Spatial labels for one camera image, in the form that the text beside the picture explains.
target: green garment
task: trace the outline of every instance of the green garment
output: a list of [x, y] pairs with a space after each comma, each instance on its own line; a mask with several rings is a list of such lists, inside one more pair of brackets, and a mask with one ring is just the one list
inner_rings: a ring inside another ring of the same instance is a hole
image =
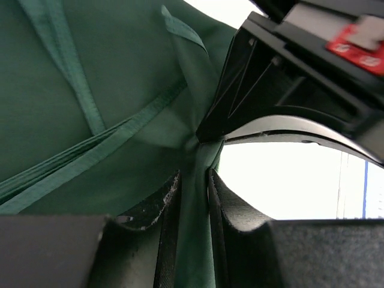
[[234, 30], [182, 0], [0, 2], [0, 213], [118, 215], [182, 172], [175, 287], [214, 287], [195, 132]]

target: dark green cloth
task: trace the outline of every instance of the dark green cloth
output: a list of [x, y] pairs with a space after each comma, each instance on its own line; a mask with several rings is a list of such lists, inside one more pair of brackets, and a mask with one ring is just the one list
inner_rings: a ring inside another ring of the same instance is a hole
[[0, 213], [118, 215], [180, 169], [175, 287], [214, 287], [195, 132], [233, 34], [182, 0], [0, 1]]

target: blue line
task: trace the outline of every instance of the blue line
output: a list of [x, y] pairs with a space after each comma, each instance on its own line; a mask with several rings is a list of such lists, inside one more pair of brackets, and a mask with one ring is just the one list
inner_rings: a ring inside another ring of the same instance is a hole
[[365, 162], [364, 171], [364, 195], [362, 199], [362, 218], [365, 219], [365, 210], [367, 208], [367, 186], [368, 186], [368, 161]]

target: green fabric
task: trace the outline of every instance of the green fabric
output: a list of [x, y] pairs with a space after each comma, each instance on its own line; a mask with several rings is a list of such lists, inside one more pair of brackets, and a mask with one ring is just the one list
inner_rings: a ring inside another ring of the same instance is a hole
[[0, 34], [0, 211], [118, 215], [180, 169], [175, 287], [214, 287], [222, 143], [195, 132], [234, 30], [182, 0], [7, 0]]

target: red label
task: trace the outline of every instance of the red label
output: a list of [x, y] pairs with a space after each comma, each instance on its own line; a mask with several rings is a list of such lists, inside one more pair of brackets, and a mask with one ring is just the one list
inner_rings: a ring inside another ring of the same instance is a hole
[[329, 42], [326, 48], [373, 74], [384, 75], [384, 43], [375, 52], [352, 45], [346, 38], [354, 32], [355, 26], [354, 24], [349, 25], [334, 41]]

